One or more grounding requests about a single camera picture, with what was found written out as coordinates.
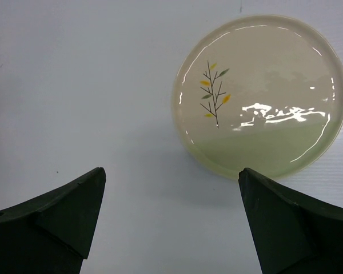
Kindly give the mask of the beige green leaf plate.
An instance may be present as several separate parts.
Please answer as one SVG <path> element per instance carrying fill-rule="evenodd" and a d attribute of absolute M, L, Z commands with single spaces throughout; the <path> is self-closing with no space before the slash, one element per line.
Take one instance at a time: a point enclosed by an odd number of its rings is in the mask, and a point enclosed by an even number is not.
<path fill-rule="evenodd" d="M 250 15 L 215 29 L 181 65 L 172 92 L 181 143 L 212 172 L 278 179 L 320 158 L 343 125 L 343 65 L 310 25 Z"/>

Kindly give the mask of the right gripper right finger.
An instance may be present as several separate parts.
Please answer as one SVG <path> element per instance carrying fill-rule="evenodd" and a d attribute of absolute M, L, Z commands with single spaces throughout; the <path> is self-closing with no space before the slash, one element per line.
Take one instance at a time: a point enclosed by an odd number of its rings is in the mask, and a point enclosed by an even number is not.
<path fill-rule="evenodd" d="M 343 273 L 343 208 L 250 168 L 238 184 L 262 273 Z"/>

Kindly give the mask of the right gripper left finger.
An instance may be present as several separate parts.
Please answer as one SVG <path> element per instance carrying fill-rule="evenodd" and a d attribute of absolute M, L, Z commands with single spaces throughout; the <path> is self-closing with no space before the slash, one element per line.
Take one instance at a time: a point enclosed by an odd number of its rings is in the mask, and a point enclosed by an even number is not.
<path fill-rule="evenodd" d="M 97 167 L 0 210 L 0 273 L 80 273 L 90 253 L 105 184 L 105 170 Z"/>

